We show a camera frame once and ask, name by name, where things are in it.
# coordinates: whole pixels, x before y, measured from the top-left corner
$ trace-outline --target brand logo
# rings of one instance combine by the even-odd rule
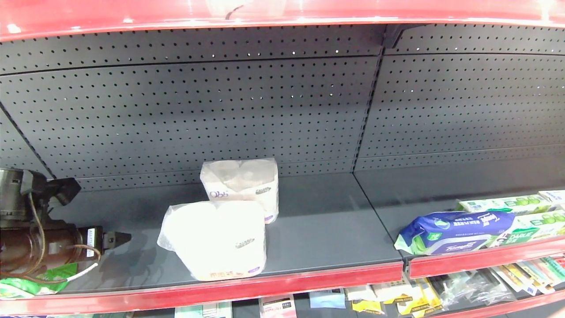
[[[239,242],[239,243],[236,244],[236,248],[242,248],[243,246],[248,245],[249,243],[253,242],[254,240],[255,240],[254,238],[250,238],[250,239],[247,239],[243,242]]]
[[[255,191],[255,194],[263,194],[265,192],[268,192],[270,189],[271,189],[270,187],[259,189],[259,190]]]

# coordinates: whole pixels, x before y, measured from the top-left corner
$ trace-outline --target green product box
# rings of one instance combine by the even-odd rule
[[[470,213],[500,211],[513,213],[517,216],[543,213],[552,209],[555,209],[555,207],[551,201],[539,194],[460,201],[457,206],[457,210]]]
[[[487,246],[524,243],[557,235],[565,235],[565,211],[563,210],[517,216],[512,226]]]

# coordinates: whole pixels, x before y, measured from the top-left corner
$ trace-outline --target tissue package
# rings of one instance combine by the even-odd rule
[[[499,199],[484,199],[459,202],[457,210],[471,213],[499,211],[509,212],[517,216],[531,213],[547,212],[552,203],[538,194],[514,197],[502,197]]]
[[[267,260],[263,208],[254,201],[174,205],[157,244],[175,252],[199,281],[255,276]]]
[[[524,243],[530,240],[565,235],[565,211],[526,214],[517,216],[512,226],[502,233],[489,247]]]
[[[474,251],[508,230],[514,217],[506,212],[435,212],[413,220],[394,246],[415,255]]]
[[[274,158],[205,162],[200,181],[210,201],[257,201],[266,224],[279,215],[279,170]]]

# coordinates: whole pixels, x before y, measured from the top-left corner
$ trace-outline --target plastic wrapping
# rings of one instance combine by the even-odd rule
[[[279,170],[274,158],[205,162],[200,181],[210,201],[257,201],[266,224],[279,215]]]
[[[157,244],[175,252],[199,281],[255,276],[267,260],[263,213],[254,201],[174,205]]]

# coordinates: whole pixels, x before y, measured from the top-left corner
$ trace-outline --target store shelf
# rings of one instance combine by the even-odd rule
[[[352,174],[282,178],[259,277],[199,283],[157,246],[169,205],[206,200],[200,184],[80,193],[53,218],[132,234],[63,294],[2,304],[4,314],[96,313],[187,306],[400,278],[402,262]]]
[[[417,216],[452,210],[458,199],[502,197],[563,188],[565,158],[559,156],[472,162],[441,166],[371,170],[356,173],[383,224],[396,239]],[[535,259],[565,251],[565,238],[461,253],[415,257],[410,277],[435,276]]]
[[[0,1],[0,41],[158,28],[438,22],[562,27],[565,8],[537,0]]]

